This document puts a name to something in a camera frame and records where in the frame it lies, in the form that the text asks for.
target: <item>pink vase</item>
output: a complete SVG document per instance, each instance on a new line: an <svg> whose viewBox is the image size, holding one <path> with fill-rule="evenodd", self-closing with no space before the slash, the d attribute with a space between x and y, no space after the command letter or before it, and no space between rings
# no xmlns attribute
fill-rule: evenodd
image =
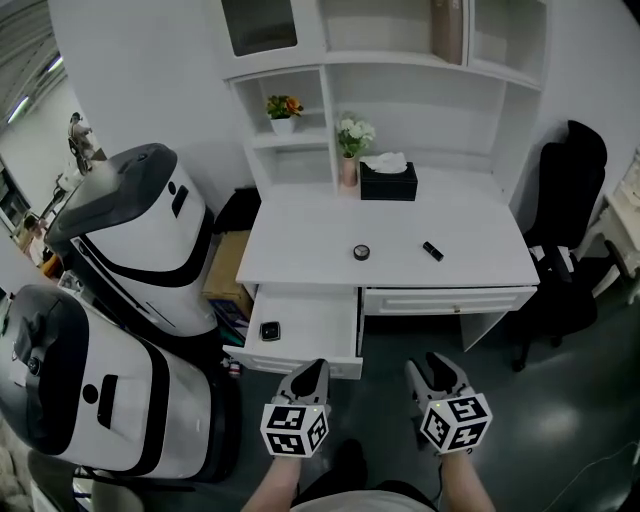
<svg viewBox="0 0 640 512"><path fill-rule="evenodd" d="M342 184L345 187L355 187L358 184L358 172L356 170L355 157L342 159Z"/></svg>

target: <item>person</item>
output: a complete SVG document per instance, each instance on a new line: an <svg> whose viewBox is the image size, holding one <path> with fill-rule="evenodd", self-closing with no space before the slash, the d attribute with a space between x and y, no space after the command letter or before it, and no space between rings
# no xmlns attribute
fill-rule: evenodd
<svg viewBox="0 0 640 512"><path fill-rule="evenodd" d="M387 481L371 490L364 490L367 466L360 443L355 440L345 441L336 452L332 469L295 497L301 463L300 458L276 457L242 512L437 510L418 489L405 482ZM442 482L448 510L495 512L466 452L442 455Z"/></svg>
<svg viewBox="0 0 640 512"><path fill-rule="evenodd" d="M25 252L29 255L36 267L42 265L46 259L49 259L47 246L44 243L46 221L44 219L36 219L33 215L24 219L24 228L31 235L31 242L27 246Z"/></svg>
<svg viewBox="0 0 640 512"><path fill-rule="evenodd" d="M87 135L93 133L93 130L82 126L80 121L82 121L82 116L79 112L74 112L71 115L71 120L69 121L69 138L73 139L86 159L97 161L106 160L104 152L101 149L96 152L93 148L93 144L91 144L87 138Z"/></svg>

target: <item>ceiling light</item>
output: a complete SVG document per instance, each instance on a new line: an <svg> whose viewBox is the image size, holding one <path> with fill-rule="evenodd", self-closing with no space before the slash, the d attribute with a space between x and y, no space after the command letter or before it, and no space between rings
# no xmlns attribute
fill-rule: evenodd
<svg viewBox="0 0 640 512"><path fill-rule="evenodd" d="M14 118L20 113L20 111L27 104L27 101L29 101L29 96L25 96L24 99L18 104L16 109L13 111L13 114L11 114L11 117L9 117L9 120L7 121L7 123L10 123L11 121L14 120Z"/></svg>
<svg viewBox="0 0 640 512"><path fill-rule="evenodd" d="M47 73L51 73L54 69L58 68L60 64L62 64L62 55L53 61L49 69L47 69Z"/></svg>

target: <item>person's shirt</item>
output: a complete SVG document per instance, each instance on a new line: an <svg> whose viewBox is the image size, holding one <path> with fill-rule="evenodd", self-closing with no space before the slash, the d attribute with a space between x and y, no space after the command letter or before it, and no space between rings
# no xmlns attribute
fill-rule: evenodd
<svg viewBox="0 0 640 512"><path fill-rule="evenodd" d="M435 512L407 496L387 491L352 491L301 503L291 512Z"/></svg>

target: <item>white pot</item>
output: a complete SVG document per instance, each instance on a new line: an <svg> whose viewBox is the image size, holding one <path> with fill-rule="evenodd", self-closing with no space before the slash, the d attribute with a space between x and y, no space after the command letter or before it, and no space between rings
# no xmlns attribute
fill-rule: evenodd
<svg viewBox="0 0 640 512"><path fill-rule="evenodd" d="M276 135L291 135L296 128L296 118L271 119L271 126Z"/></svg>

